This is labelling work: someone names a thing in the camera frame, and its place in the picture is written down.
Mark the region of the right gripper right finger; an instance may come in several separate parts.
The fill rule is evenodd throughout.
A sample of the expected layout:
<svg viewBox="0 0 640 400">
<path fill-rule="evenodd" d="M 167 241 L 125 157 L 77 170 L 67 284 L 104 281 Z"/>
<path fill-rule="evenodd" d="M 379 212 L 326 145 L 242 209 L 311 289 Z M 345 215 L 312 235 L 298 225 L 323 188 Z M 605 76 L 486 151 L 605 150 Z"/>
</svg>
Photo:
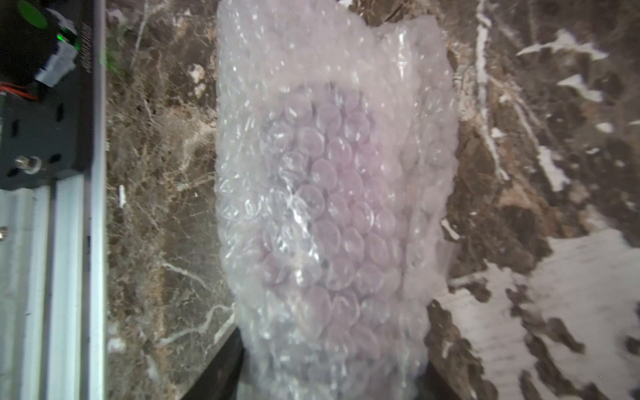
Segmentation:
<svg viewBox="0 0 640 400">
<path fill-rule="evenodd" d="M 435 366 L 429 362 L 417 378 L 417 400 L 460 400 Z"/>
</svg>

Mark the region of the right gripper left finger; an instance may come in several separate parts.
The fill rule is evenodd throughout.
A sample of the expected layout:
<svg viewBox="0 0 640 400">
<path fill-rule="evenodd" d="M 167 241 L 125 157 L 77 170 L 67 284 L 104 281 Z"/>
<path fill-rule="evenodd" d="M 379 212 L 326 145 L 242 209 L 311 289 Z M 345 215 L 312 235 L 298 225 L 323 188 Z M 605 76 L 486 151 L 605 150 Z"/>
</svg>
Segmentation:
<svg viewBox="0 0 640 400">
<path fill-rule="evenodd" d="M 243 360 L 243 340 L 235 328 L 182 400 L 235 399 Z"/>
</svg>

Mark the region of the bubble wrap sheet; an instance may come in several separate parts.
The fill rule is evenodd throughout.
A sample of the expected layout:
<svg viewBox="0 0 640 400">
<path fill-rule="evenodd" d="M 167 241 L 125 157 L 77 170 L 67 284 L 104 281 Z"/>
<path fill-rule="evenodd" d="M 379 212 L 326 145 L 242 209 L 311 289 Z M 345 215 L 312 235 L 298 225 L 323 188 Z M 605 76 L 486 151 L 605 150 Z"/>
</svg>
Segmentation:
<svg viewBox="0 0 640 400">
<path fill-rule="evenodd" d="M 415 399 L 458 105 L 434 16 L 218 5 L 220 259 L 251 399 Z"/>
</svg>

